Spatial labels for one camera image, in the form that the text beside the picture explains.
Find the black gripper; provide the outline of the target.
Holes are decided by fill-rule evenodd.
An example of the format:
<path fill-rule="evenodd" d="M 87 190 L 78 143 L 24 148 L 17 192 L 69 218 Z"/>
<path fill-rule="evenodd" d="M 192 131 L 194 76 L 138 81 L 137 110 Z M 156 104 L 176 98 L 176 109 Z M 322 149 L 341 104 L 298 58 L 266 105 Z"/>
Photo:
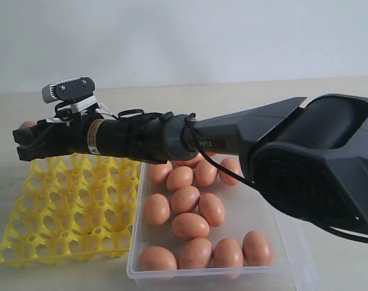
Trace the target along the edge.
<path fill-rule="evenodd" d="M 87 153 L 101 156 L 125 156 L 125 124 L 93 113 L 64 122 L 36 121 L 36 125 L 13 131 L 21 161 Z"/>

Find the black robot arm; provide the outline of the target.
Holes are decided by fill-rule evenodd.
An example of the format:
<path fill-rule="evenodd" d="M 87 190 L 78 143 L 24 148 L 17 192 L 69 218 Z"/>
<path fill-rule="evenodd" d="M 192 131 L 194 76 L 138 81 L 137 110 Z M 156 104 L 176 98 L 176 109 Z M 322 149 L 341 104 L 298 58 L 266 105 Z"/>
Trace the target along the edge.
<path fill-rule="evenodd" d="M 66 111 L 13 131 L 22 161 L 73 153 L 151 164 L 236 155 L 235 179 L 280 212 L 337 236 L 368 235 L 368 98 L 294 97 L 199 121 L 195 114 Z"/>

